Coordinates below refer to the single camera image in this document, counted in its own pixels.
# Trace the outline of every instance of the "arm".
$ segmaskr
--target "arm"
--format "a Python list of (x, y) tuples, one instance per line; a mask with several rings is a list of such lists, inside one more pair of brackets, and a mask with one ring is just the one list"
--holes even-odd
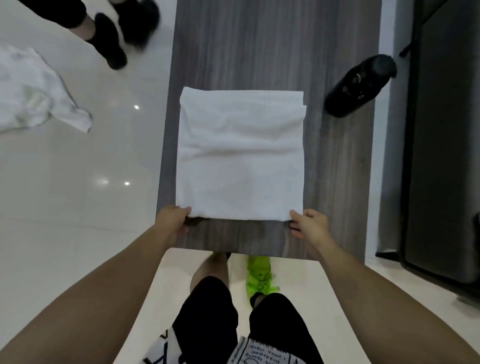
[(480, 363), (480, 356), (445, 322), (395, 284), (360, 263), (330, 236), (315, 210), (290, 212), (322, 264), (352, 329), (372, 364)]
[(110, 364), (137, 318), (160, 261), (190, 208), (162, 209), (155, 225), (68, 288), (0, 351), (0, 364)]

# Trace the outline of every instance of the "hand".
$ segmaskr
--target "hand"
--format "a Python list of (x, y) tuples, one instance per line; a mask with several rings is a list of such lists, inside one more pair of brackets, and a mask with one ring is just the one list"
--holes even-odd
[(192, 212), (192, 208), (179, 206), (165, 206), (156, 215), (155, 224), (152, 230), (165, 239), (167, 248), (171, 248), (177, 241), (178, 234), (188, 233), (188, 227), (183, 223), (185, 218)]
[(295, 210), (290, 210), (290, 216), (294, 222), (290, 223), (292, 235), (300, 239), (306, 239), (314, 247), (322, 242), (332, 239), (328, 230), (328, 218), (324, 214), (308, 208), (300, 215)]

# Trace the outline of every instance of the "bright green shoe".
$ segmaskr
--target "bright green shoe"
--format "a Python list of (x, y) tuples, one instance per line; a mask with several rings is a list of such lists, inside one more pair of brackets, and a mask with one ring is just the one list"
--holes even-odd
[(247, 296), (249, 301), (257, 292), (270, 294), (278, 291), (278, 287), (272, 286), (273, 277), (269, 257), (249, 255), (247, 270)]

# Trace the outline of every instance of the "black bottle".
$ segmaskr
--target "black bottle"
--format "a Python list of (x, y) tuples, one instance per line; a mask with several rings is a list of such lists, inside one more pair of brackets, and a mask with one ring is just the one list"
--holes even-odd
[(392, 57), (379, 54), (367, 58), (347, 72), (325, 99), (325, 111), (343, 118), (373, 100), (391, 77), (396, 77)]

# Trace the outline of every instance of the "black shorts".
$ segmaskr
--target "black shorts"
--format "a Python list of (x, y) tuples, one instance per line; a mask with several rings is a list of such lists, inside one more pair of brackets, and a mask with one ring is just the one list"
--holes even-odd
[[(237, 346), (239, 316), (230, 291), (215, 277), (198, 283), (173, 323), (182, 357), (188, 364), (226, 364)], [(280, 293), (266, 296), (250, 314), (249, 338), (297, 356), (323, 363), (300, 314)]]

